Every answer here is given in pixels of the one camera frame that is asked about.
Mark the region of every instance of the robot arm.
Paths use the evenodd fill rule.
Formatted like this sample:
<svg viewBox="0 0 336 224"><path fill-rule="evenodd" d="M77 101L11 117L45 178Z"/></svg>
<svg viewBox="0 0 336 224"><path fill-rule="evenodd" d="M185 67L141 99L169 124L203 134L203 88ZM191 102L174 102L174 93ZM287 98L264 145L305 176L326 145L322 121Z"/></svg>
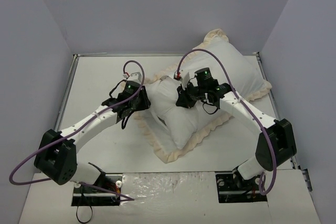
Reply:
<svg viewBox="0 0 336 224"><path fill-rule="evenodd" d="M229 84L218 84L218 81L212 77L209 68L195 72L197 86L185 80L185 78L189 79L189 74L186 72L181 71L180 76L177 77L175 75L175 78L182 83L177 89L179 95L176 106L192 108L197 101L206 101L216 106L217 109L224 110L233 115L243 125L258 135L259 138L255 155L233 170L234 175L236 175L238 179L237 184L241 184L246 180L260 175L264 170L273 170L271 153L265 136L259 124L251 115L251 112L261 122L263 128L266 129L275 152L277 166L296 154L296 145L290 122L286 119L278 121L266 115L245 101L238 92L236 92L238 95L237 98ZM242 101L250 111L245 108L241 103Z"/></svg>
<svg viewBox="0 0 336 224"><path fill-rule="evenodd" d="M110 106L118 104L133 95L140 87L141 79L140 73L133 73L127 79L124 90L119 93L117 98L110 97L105 100L89 116L71 127L60 132L47 131L39 148L74 132L78 133L37 154L34 161L35 167L58 185L63 185L68 181L84 182L90 185L103 184L104 181L102 180L105 180L105 173L92 164L78 162L76 154L86 143L106 128L121 121L124 129L133 112L146 110L150 107L145 86L142 86L139 94L133 99L109 109Z"/></svg>

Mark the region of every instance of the pillow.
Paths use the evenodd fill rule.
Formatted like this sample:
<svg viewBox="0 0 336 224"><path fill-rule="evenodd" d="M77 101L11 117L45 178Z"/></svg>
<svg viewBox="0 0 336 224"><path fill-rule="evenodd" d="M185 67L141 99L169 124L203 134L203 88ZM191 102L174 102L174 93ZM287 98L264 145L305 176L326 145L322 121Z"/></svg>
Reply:
<svg viewBox="0 0 336 224"><path fill-rule="evenodd" d="M217 29L207 34L204 42L198 46L214 53L226 68L235 89L246 99L261 98L269 92L270 83L228 42L222 30ZM177 107L177 87L180 82L173 79L177 64L146 81L146 89L151 101L149 111L136 117L139 126L149 137L154 152L164 162L175 161L180 155L191 151L211 130L228 120L229 115L218 111L208 115L202 103L197 102L191 109ZM189 71L194 77L198 69L209 67L212 76L218 82L227 82L218 62L204 52L194 52L184 60L181 69ZM205 105L208 112L214 108Z"/></svg>

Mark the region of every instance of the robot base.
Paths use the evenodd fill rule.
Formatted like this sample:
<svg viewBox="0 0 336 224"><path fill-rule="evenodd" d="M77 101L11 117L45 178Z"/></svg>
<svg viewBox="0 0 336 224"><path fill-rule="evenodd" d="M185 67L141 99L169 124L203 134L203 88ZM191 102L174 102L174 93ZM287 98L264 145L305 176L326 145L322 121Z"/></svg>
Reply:
<svg viewBox="0 0 336 224"><path fill-rule="evenodd" d="M114 184L117 181L122 181L121 174L107 174ZM119 206L120 205L120 197L105 193L103 191L95 190L91 187L80 186L77 187L75 185L73 189L73 196L72 196L72 203L71 206ZM110 187L109 190L116 191L116 187Z"/></svg>
<svg viewBox="0 0 336 224"><path fill-rule="evenodd" d="M243 203L267 201L267 197L259 193L259 176L250 180L245 188L238 188L234 182L232 172L216 173L217 192L219 203Z"/></svg>

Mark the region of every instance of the gray wall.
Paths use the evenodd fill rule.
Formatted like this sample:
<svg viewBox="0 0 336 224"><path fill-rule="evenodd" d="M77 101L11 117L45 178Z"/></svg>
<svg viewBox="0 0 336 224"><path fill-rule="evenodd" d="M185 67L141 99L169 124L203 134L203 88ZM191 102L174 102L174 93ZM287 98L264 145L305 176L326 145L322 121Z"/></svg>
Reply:
<svg viewBox="0 0 336 224"><path fill-rule="evenodd" d="M43 0L0 0L0 222L18 223L28 186L9 184L16 164L55 124L71 52ZM33 165L16 180L31 180Z"/></svg>
<svg viewBox="0 0 336 224"><path fill-rule="evenodd" d="M177 52L222 28L260 51L287 0L44 0L69 47L83 52Z"/></svg>
<svg viewBox="0 0 336 224"><path fill-rule="evenodd" d="M289 0L262 50L322 223L335 223L336 0Z"/></svg>

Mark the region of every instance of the white platform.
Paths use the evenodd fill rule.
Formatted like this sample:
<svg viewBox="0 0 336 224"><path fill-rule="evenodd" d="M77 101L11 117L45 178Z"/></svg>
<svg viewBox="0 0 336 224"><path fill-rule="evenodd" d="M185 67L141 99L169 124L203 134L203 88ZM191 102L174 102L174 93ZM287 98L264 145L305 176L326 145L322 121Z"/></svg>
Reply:
<svg viewBox="0 0 336 224"><path fill-rule="evenodd" d="M81 120L107 98L110 89L120 80L122 65L128 59L79 59L61 128ZM255 57L247 59L259 69ZM138 57L137 60L150 77L179 57ZM149 67L154 60L157 70ZM137 71L137 68L132 66L128 71ZM268 96L253 104L274 116ZM153 154L133 120L124 131L119 125L111 127L83 147L78 159L93 162L106 172L124 173L122 193L134 197L135 201L124 202L119 207L94 207L90 224L319 224L302 173L291 169L289 162L279 168L275 186L267 196L268 202L218 203L213 171L231 170L242 163L253 155L256 143L257 139L243 125L230 119L192 152L176 162L164 164ZM34 179L43 177L44 174L35 174ZM19 224L77 224L76 207L71 207L72 189L73 183L31 185ZM80 208L81 220L86 220L89 214L89 208Z"/></svg>
<svg viewBox="0 0 336 224"><path fill-rule="evenodd" d="M80 57L60 129L80 121L107 99L109 91L122 78L122 66L136 59L144 67L147 77L178 62L181 57ZM246 56L260 71L255 56ZM138 71L129 65L128 72ZM253 104L275 116L269 96ZM164 164L153 153L135 121L125 130L115 125L96 136L78 153L78 160L92 162L109 173L150 172L212 172L232 170L253 156L257 138L235 118L203 140L193 151L176 162ZM289 161L279 169L292 169Z"/></svg>
<svg viewBox="0 0 336 224"><path fill-rule="evenodd" d="M35 174L34 179L44 178ZM73 184L33 184L19 224L77 224L71 207ZM93 207L90 224L319 224L318 216L299 170L280 170L268 202L218 203L212 172L125 174L122 192L135 197L116 207ZM81 207L82 221L90 216Z"/></svg>

